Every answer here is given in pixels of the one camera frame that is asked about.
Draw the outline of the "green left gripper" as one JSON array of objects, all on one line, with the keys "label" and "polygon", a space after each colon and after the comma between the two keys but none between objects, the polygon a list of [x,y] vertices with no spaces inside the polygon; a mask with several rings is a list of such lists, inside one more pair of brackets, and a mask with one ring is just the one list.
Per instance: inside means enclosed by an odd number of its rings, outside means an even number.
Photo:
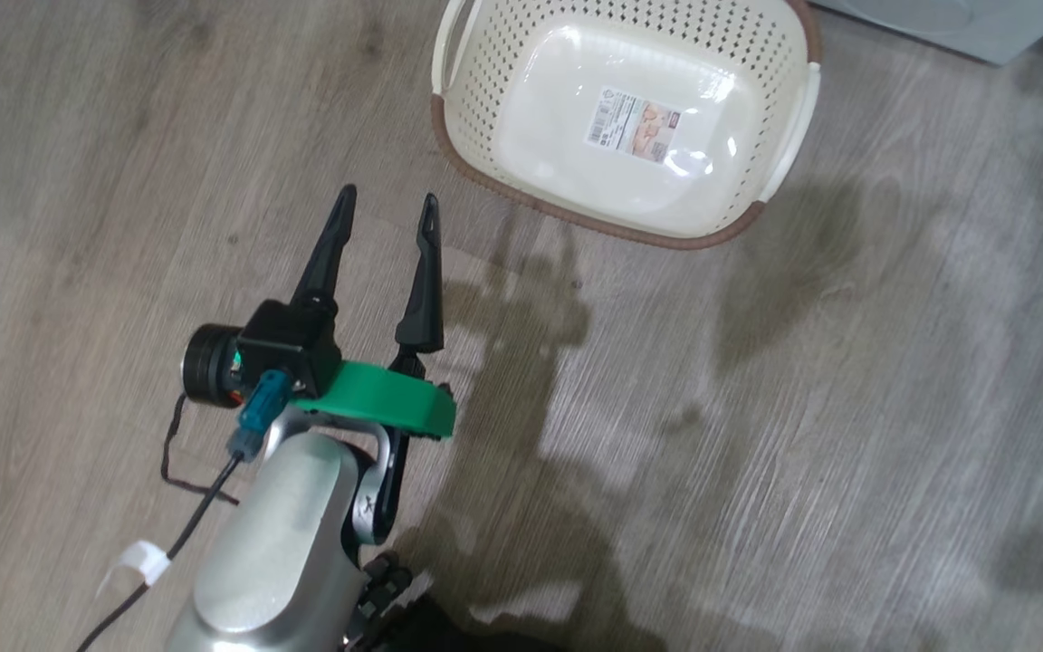
[{"label": "green left gripper", "polygon": [[[293,308],[337,313],[337,280],[351,238],[357,198],[359,192],[351,183],[337,195],[293,293]],[[395,341],[402,351],[431,354],[445,347],[440,207],[431,193],[426,194],[419,216],[416,246],[416,271]],[[380,424],[432,440],[451,437],[456,421],[455,400],[445,388],[358,360],[340,363],[321,397],[293,399],[291,405],[305,412]]]}]

